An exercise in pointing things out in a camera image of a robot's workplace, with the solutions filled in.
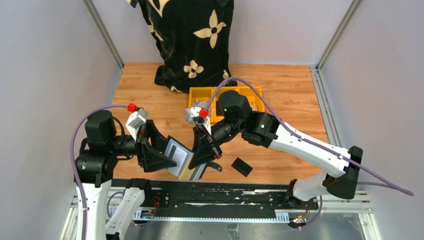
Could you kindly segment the black credit card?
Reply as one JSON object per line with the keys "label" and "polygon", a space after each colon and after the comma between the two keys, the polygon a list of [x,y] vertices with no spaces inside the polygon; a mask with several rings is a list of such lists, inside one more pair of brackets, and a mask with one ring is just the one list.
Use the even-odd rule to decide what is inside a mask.
{"label": "black credit card", "polygon": [[249,174],[253,170],[252,166],[250,166],[248,163],[246,163],[244,160],[242,160],[239,157],[237,157],[233,161],[233,163],[231,164],[231,167],[246,178],[249,176]]}

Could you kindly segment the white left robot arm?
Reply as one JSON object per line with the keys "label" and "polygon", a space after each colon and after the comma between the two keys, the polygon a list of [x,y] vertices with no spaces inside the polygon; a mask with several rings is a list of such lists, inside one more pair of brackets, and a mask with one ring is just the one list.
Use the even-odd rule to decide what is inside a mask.
{"label": "white left robot arm", "polygon": [[148,113],[141,107],[129,106],[130,116],[122,124],[109,106],[89,113],[81,122],[86,138],[79,153],[71,153],[72,168],[78,195],[78,240],[122,240],[137,209],[150,207],[155,215],[166,201],[155,194],[150,180],[130,179],[122,200],[110,213],[109,191],[114,169],[120,160],[137,157],[148,172],[176,166],[163,154],[165,138],[158,132]]}

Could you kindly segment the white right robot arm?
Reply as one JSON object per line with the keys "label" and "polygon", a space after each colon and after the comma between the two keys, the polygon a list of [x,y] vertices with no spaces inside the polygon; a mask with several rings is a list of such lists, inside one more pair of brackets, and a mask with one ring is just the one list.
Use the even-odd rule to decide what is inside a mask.
{"label": "white right robot arm", "polygon": [[205,125],[209,114],[204,108],[185,110],[186,121],[195,125],[189,169],[219,159],[220,146],[241,134],[249,144],[287,152],[321,168],[321,173],[289,183],[285,201],[290,208],[298,209],[306,201],[326,194],[345,200],[354,198],[361,148],[336,147],[299,132],[272,114],[252,110],[248,98],[235,90],[222,93],[218,105],[223,119],[210,128]]}

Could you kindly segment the yellow plastic bin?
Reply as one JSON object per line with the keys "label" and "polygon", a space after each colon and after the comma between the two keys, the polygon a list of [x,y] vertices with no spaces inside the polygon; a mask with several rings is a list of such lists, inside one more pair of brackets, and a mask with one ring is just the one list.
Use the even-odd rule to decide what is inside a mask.
{"label": "yellow plastic bin", "polygon": [[[247,110],[249,113],[252,111],[265,112],[265,104],[259,98],[262,95],[262,88],[254,86],[251,89],[248,86],[223,86],[220,89],[216,87],[191,87],[188,96],[188,108],[191,108],[192,102],[196,100],[207,101],[211,100],[213,93],[216,93],[213,102],[208,110],[210,122],[215,124],[228,116],[235,105],[238,110]],[[250,103],[255,103],[257,110],[252,110]],[[223,116],[215,114],[216,107],[220,106]]]}

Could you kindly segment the black floral blanket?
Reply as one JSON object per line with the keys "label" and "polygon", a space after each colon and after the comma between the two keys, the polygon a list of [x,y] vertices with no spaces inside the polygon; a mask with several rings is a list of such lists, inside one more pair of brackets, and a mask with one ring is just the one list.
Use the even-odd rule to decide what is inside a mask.
{"label": "black floral blanket", "polygon": [[233,0],[130,0],[140,7],[164,63],[154,83],[188,93],[231,77],[229,41]]}

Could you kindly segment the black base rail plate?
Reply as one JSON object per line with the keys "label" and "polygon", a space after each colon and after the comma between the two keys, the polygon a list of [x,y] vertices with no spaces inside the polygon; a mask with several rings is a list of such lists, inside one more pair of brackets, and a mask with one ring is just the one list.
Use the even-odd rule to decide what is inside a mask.
{"label": "black base rail plate", "polygon": [[199,220],[273,220],[277,210],[305,213],[319,209],[317,197],[290,205],[287,184],[151,180],[140,205],[157,218]]}

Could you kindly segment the aluminium frame rail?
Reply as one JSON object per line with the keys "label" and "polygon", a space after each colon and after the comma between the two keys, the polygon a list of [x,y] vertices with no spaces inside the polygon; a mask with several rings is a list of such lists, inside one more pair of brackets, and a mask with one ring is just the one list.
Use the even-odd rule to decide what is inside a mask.
{"label": "aluminium frame rail", "polygon": [[108,33],[108,30],[92,0],[82,0],[82,3],[84,4],[89,16],[91,17],[95,27],[97,28],[102,40],[104,41],[109,53],[111,54],[114,62],[119,67],[119,69],[122,71],[124,69],[124,61],[122,60],[118,49],[116,48],[115,44],[113,43],[113,40],[111,36]]}

